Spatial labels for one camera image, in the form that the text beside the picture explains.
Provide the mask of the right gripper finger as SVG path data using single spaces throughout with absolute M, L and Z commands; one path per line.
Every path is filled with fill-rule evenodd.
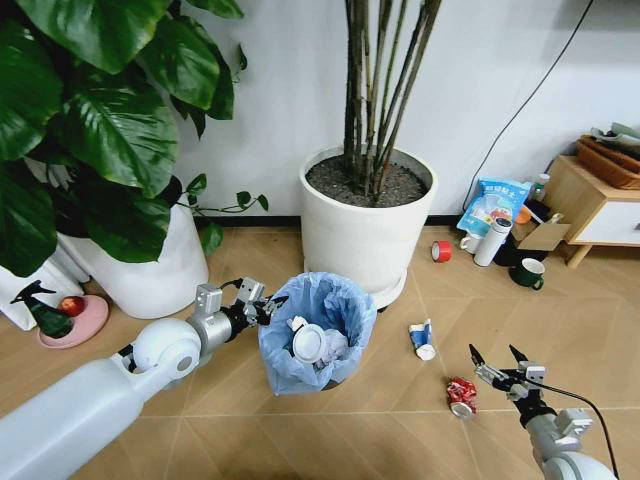
M 502 392 L 511 390 L 515 384 L 515 379 L 512 376 L 487 364 L 472 344 L 469 345 L 469 351 L 474 364 L 474 372 L 480 379 L 496 390 Z
M 509 349 L 516 360 L 516 371 L 518 375 L 527 381 L 536 381 L 538 379 L 538 364 L 530 361 L 525 354 L 520 352 L 512 344 L 509 345 Z

